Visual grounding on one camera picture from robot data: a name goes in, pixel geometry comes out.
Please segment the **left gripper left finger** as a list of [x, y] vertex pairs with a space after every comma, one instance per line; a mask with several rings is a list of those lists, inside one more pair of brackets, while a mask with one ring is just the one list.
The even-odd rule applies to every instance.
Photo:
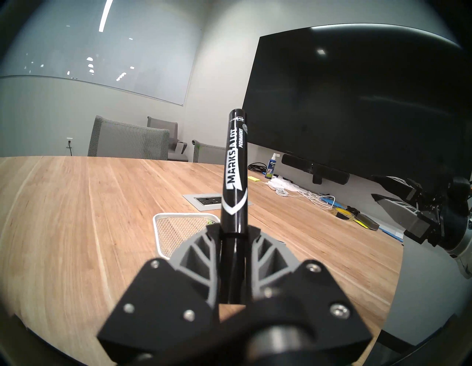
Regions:
[[218, 322], [219, 236], [208, 225], [143, 265], [98, 332], [111, 360], [157, 356]]

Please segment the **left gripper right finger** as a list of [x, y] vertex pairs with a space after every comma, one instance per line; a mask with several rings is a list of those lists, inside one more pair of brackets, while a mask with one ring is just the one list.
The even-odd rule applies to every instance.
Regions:
[[273, 316], [247, 345], [259, 360], [311, 353], [321, 360], [358, 360], [372, 334], [329, 270], [314, 259], [300, 262], [287, 246], [248, 226], [246, 304], [262, 300]]

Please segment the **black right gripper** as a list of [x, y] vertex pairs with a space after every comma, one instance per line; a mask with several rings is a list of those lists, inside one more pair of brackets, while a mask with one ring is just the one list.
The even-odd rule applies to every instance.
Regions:
[[421, 212], [399, 199], [372, 194], [372, 198], [387, 214], [405, 229], [404, 235], [412, 240], [423, 240], [433, 247], [439, 246], [446, 252], [464, 252], [471, 243], [471, 208], [466, 194], [421, 193], [421, 185], [416, 182], [392, 177], [370, 176], [370, 180], [380, 184], [386, 191], [401, 200], [417, 200], [421, 195], [421, 210], [434, 212], [438, 221], [431, 230], [431, 224], [425, 221]]

